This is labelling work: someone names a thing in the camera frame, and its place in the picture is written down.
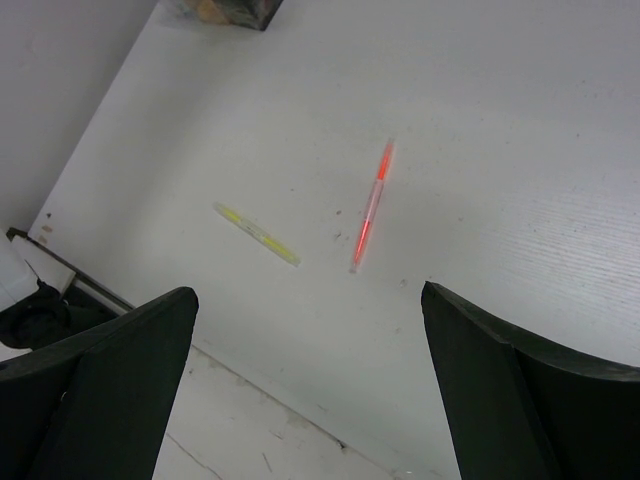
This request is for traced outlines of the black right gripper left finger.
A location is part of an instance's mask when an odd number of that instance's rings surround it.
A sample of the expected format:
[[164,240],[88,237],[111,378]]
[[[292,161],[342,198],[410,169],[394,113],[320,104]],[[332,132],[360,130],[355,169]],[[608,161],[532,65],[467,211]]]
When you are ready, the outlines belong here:
[[152,478],[198,308],[179,287],[2,362],[2,478]]

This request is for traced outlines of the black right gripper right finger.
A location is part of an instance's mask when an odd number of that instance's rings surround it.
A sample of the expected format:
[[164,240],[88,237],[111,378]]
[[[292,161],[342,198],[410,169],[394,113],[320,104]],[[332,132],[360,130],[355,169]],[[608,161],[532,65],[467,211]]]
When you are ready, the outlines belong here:
[[639,370],[425,284],[426,337],[464,479],[636,479]]

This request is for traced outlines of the orange thin pen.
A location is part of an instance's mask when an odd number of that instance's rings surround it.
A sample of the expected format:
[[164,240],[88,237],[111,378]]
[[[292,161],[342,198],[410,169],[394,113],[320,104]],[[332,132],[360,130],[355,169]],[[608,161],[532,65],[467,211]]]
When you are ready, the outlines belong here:
[[366,208],[363,210],[363,221],[350,266],[351,273],[357,272],[365,256],[367,243],[372,231],[375,215],[385,185],[386,176],[393,157],[393,151],[394,140],[390,139],[385,145]]

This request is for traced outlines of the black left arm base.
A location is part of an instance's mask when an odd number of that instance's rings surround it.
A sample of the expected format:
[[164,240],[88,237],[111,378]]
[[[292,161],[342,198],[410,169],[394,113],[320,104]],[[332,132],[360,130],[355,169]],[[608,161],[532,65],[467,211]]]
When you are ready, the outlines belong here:
[[33,295],[1,312],[1,346],[36,350],[131,310],[68,262],[18,229],[2,231],[38,277]]

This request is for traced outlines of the yellow thin pen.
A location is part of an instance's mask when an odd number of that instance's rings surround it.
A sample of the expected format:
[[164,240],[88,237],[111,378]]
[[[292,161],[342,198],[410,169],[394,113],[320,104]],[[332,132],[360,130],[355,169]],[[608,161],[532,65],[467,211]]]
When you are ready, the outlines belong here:
[[245,216],[219,202],[216,202],[213,208],[221,217],[251,236],[255,241],[288,264],[294,267],[300,265],[301,259],[298,255]]

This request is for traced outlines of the grey translucent bin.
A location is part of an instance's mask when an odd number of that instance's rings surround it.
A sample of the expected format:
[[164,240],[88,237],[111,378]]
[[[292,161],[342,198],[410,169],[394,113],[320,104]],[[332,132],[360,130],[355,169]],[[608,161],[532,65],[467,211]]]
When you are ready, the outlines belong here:
[[225,0],[219,6],[231,25],[256,31],[265,31],[282,0]]

